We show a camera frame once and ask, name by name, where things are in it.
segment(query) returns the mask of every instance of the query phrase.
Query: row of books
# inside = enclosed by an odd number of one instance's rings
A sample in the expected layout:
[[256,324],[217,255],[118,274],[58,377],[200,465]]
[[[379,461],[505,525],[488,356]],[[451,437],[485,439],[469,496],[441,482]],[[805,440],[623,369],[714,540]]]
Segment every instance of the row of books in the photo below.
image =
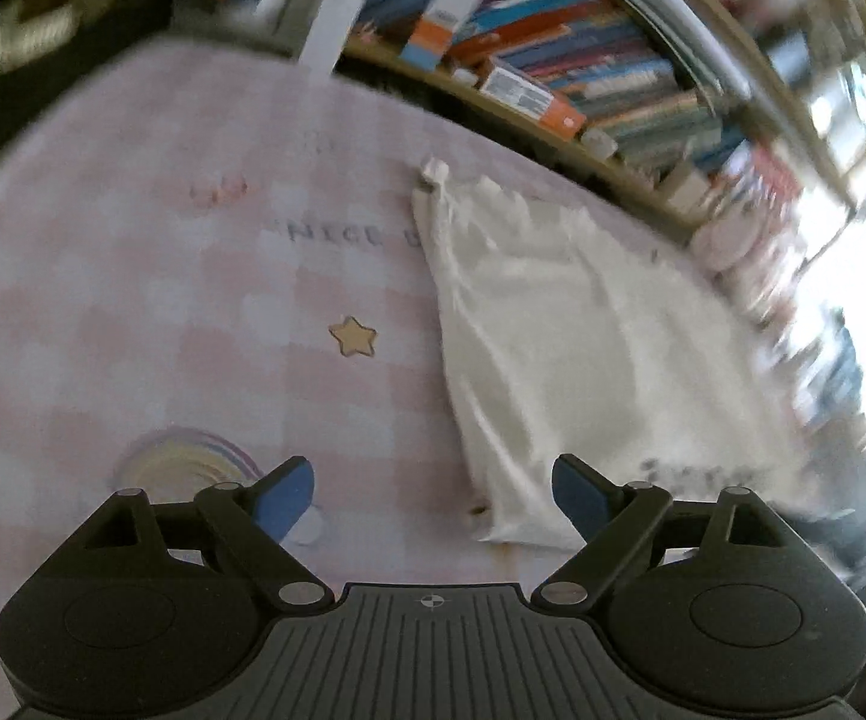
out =
[[[436,2],[367,0],[358,28],[403,43]],[[682,74],[616,0],[479,0],[463,23],[440,12],[431,18],[452,33],[441,57],[447,66],[499,66],[507,79],[535,84],[641,172],[694,155],[708,162],[722,151],[722,111],[708,95],[682,88]]]

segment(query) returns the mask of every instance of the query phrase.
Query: wooden shelf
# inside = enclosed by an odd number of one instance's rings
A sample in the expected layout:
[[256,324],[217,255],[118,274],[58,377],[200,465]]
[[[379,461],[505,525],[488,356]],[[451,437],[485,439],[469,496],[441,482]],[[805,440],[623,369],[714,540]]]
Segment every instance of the wooden shelf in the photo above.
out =
[[438,89],[451,97],[462,100],[465,105],[495,119],[501,119],[518,134],[543,143],[556,151],[557,161],[580,172],[588,172],[606,184],[614,191],[617,204],[638,217],[649,217],[655,220],[657,216],[665,218],[667,223],[675,225],[681,233],[688,234],[698,225],[677,214],[658,199],[654,189],[641,177],[634,175],[614,160],[601,160],[592,156],[580,143],[567,141],[540,127],[532,119],[523,116],[513,108],[509,108],[498,100],[481,95],[478,90],[455,81],[448,73],[441,70],[425,71],[416,65],[400,59],[396,50],[382,42],[364,41],[350,37],[343,54],[350,59],[358,59],[369,64],[382,67],[400,76],[420,81]]

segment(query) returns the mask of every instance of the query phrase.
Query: small box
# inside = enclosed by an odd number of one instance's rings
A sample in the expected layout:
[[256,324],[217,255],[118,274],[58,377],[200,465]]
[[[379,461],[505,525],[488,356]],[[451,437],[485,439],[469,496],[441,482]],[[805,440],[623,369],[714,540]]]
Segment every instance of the small box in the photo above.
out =
[[566,98],[550,91],[498,59],[486,62],[480,70],[480,94],[509,105],[541,127],[561,138],[572,140],[587,120]]
[[453,35],[483,0],[431,0],[399,55],[412,65],[434,70],[453,42]]

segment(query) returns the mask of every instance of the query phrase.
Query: pink checkered tablecloth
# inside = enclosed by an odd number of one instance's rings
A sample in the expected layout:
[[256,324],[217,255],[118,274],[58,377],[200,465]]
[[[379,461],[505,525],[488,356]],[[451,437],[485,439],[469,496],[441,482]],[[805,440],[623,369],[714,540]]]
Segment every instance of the pink checkered tablecloth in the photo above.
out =
[[[154,40],[30,127],[0,160],[0,608],[110,494],[125,448],[172,424],[262,469],[307,456],[326,530],[296,552],[337,589],[530,589],[564,560],[468,536],[410,212],[430,155],[667,250],[462,127],[237,50]],[[377,329],[374,358],[340,356],[327,327],[347,314]]]

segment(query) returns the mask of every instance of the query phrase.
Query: orange book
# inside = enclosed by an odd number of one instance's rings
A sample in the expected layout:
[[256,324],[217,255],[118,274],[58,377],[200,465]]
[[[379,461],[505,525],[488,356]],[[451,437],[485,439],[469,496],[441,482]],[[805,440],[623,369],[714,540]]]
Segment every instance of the orange book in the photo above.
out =
[[612,13],[617,8],[606,0],[589,0],[575,5],[535,13],[508,25],[499,26],[457,43],[446,52],[446,57],[463,65],[476,65],[489,55],[511,49],[518,44],[536,40],[542,33],[563,28],[570,22],[596,14]]

